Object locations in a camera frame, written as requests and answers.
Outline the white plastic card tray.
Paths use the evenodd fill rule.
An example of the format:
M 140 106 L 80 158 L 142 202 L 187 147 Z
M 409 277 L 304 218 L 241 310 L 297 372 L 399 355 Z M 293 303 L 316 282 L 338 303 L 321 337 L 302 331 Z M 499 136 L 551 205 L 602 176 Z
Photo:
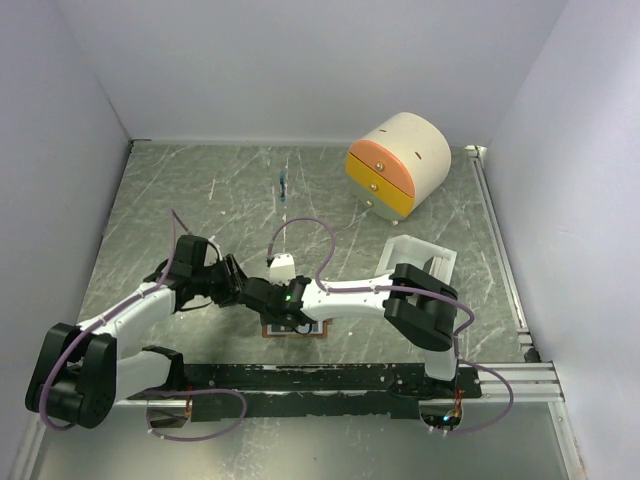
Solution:
M 450 285 L 457 252 L 404 234 L 389 238 L 383 248 L 375 276 L 391 274 L 400 263 L 419 267 Z

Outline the brown leather card holder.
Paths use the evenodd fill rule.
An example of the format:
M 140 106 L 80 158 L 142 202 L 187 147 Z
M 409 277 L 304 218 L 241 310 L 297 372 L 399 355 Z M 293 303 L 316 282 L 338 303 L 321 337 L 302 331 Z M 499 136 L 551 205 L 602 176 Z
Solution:
M 331 320 L 324 320 L 312 324 L 301 325 L 294 328 L 266 325 L 262 327 L 263 338 L 324 338 L 328 334 Z

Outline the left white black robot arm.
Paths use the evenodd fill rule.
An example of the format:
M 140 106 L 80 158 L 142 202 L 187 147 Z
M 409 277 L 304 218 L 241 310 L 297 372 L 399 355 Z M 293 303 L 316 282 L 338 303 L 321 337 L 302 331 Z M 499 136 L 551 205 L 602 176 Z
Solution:
M 233 255 L 208 263 L 211 242 L 182 235 L 168 259 L 132 294 L 90 320 L 58 323 L 45 335 L 25 394 L 27 410 L 52 430 L 94 428 L 113 405 L 146 390 L 173 399 L 187 387 L 184 357 L 159 346 L 129 356 L 129 346 L 197 297 L 219 307 L 237 303 L 246 274 Z

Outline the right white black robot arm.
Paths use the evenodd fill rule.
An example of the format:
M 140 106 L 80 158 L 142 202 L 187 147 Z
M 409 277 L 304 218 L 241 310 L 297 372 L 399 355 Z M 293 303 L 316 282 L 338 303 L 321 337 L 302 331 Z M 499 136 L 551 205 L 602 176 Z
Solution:
M 458 292 L 418 267 L 399 263 L 390 274 L 319 287 L 297 276 L 286 285 L 251 277 L 239 304 L 258 313 L 264 325 L 289 329 L 339 318 L 383 318 L 423 352 L 424 384 L 443 398 L 459 384 L 454 353 Z

